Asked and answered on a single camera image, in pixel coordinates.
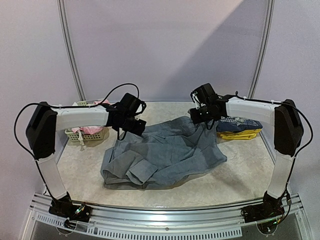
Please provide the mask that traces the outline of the grey garment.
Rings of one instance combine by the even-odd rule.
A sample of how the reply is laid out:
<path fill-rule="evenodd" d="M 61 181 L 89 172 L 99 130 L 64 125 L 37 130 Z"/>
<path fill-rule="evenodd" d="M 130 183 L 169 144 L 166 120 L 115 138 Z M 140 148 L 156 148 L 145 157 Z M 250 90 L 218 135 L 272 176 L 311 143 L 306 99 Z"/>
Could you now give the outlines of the grey garment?
<path fill-rule="evenodd" d="M 112 190 L 169 189 L 191 175 L 204 175 L 227 161 L 216 129 L 181 116 L 127 133 L 104 153 L 100 174 Z"/>

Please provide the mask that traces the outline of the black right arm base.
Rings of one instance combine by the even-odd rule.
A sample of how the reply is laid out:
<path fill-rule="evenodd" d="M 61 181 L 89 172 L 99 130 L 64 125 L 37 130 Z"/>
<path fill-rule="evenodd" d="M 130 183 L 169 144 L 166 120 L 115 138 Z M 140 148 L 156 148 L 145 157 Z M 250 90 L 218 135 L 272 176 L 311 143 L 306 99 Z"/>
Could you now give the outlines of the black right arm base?
<path fill-rule="evenodd" d="M 286 198 L 288 210 L 285 212 L 282 199 Z M 255 205 L 248 205 L 241 209 L 240 214 L 244 218 L 245 223 L 266 220 L 280 216 L 274 225 L 282 222 L 289 214 L 291 209 L 292 199 L 291 195 L 286 189 L 279 198 L 270 196 L 267 192 L 264 193 L 262 203 Z"/>

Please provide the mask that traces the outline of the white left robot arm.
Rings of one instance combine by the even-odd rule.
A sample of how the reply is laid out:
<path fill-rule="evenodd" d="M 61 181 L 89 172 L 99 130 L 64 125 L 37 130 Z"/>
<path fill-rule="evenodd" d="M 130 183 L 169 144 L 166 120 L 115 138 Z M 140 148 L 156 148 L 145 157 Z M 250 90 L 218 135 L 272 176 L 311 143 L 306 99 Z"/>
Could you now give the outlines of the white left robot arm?
<path fill-rule="evenodd" d="M 55 202 L 55 209 L 63 216 L 74 213 L 74 205 L 66 200 L 67 190 L 56 163 L 56 133 L 78 127 L 111 127 L 115 131 L 142 135 L 146 122 L 136 117 L 147 107 L 140 100 L 99 103 L 88 106 L 55 106 L 47 102 L 36 108 L 26 128 L 26 138 L 38 164 L 46 188 Z"/>

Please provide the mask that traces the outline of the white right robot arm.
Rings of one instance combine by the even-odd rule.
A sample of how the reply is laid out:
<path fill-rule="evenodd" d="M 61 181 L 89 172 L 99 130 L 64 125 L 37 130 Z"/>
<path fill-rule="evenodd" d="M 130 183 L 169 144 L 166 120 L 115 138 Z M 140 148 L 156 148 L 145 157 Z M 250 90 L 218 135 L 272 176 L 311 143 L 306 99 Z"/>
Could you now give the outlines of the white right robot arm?
<path fill-rule="evenodd" d="M 291 99 L 267 101 L 247 99 L 238 95 L 216 94 L 203 97 L 198 92 L 190 94 L 196 107 L 189 110 L 195 124 L 217 121 L 222 117 L 239 117 L 269 124 L 273 127 L 275 165 L 267 194 L 280 198 L 287 188 L 292 172 L 294 155 L 301 144 L 304 128 L 296 104 Z"/>

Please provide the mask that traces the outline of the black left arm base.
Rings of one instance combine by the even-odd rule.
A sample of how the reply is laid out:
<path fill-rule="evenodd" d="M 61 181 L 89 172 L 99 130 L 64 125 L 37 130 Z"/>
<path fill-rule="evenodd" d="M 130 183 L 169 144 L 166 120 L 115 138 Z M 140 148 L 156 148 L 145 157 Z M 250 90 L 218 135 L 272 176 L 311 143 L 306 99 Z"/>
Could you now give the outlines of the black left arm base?
<path fill-rule="evenodd" d="M 89 222 L 92 211 L 93 208 L 85 202 L 74 202 L 68 192 L 60 199 L 53 199 L 48 210 L 51 215 L 84 223 Z"/>

